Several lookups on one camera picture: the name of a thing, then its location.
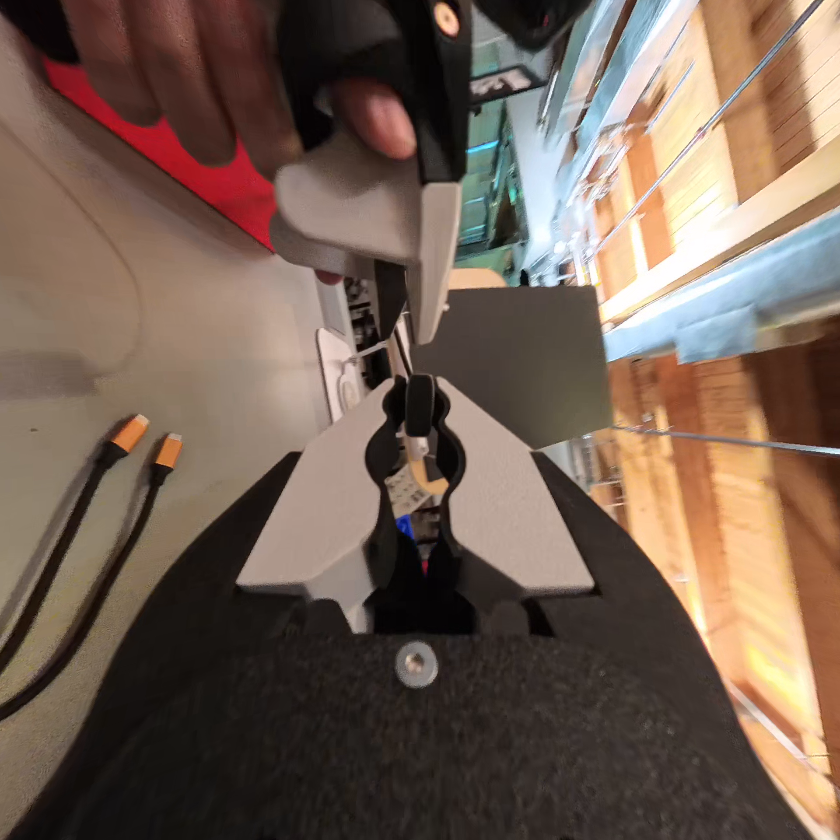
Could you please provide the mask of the person's left hand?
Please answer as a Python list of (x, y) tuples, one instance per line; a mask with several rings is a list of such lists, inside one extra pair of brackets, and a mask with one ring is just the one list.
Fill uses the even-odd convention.
[(91, 86), (123, 120), (167, 121), (202, 165), (238, 144), (272, 181), (303, 152), (276, 58), (283, 2), (65, 1)]

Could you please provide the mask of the black cable orange plugs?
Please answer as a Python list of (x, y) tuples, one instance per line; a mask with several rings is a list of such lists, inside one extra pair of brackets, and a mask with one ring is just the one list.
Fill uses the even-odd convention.
[[(16, 657), (41, 613), (100, 484), (114, 466), (132, 453), (146, 434), (149, 424), (146, 416), (135, 414), (116, 426), (111, 436), (100, 442), (59, 535), (52, 544), (47, 559), (43, 562), (22, 607), (18, 610), (14, 623), (3, 637), (2, 673)], [(156, 453), (147, 463), (145, 495), (128, 534), (101, 567), (98, 578), (92, 583), (86, 597), (78, 606), (76, 614), (64, 636), (56, 644), (50, 658), (25, 687), (2, 702), (2, 722), (16, 715), (50, 687), (88, 639), (113, 586), (144, 535), (160, 491), (169, 475), (175, 470), (182, 450), (183, 441), (179, 434), (169, 433), (161, 438)]]

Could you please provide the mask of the red storage bin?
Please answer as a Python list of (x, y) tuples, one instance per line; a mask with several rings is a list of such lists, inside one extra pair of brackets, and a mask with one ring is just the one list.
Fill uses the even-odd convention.
[(241, 143), (234, 159), (226, 166), (213, 168), (199, 164), (183, 149), (166, 121), (150, 128), (132, 125), (99, 97), (83, 69), (47, 58), (43, 63), (49, 84), (64, 99), (269, 252), (274, 251), (270, 243), (270, 219), (276, 209), (273, 187), (257, 172)]

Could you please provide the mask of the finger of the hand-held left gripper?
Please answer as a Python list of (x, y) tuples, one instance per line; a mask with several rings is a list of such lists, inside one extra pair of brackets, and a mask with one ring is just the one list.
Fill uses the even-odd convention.
[(423, 185), (417, 160), (395, 161), (336, 132), (279, 169), (272, 247), (285, 261), (373, 280), (375, 259), (407, 267), (410, 334), (435, 336), (455, 261), (461, 187)]
[(391, 338), (400, 318), (408, 312), (407, 267), (375, 259), (374, 320), (381, 339)]

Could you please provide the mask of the grey desk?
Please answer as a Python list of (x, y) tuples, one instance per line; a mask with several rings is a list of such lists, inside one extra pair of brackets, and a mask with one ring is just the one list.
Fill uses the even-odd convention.
[(328, 302), (291, 266), (51, 88), (2, 22), (2, 635), (119, 421), (150, 429), (109, 471), (2, 700), (53, 653), (139, 511), (166, 433), (184, 450), (66, 671), (2, 722), (2, 838), (82, 725), (143, 603), (214, 519), (327, 425), (314, 339)]

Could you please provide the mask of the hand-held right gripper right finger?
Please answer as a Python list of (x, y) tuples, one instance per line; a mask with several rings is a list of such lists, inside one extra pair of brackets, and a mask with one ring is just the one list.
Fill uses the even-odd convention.
[(446, 379), (428, 375), (425, 384), (448, 483), (428, 600), (458, 616), (489, 615), (499, 605), (592, 594), (592, 573), (530, 447)]

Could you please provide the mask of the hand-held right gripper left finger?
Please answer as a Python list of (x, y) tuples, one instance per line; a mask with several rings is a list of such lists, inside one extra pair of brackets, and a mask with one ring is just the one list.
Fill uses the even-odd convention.
[(369, 634), (366, 605), (376, 589), (368, 560), (381, 489), (365, 462), (388, 416), (386, 397), (404, 378), (386, 380), (302, 451), (236, 579), (249, 594), (331, 600), (352, 632)]

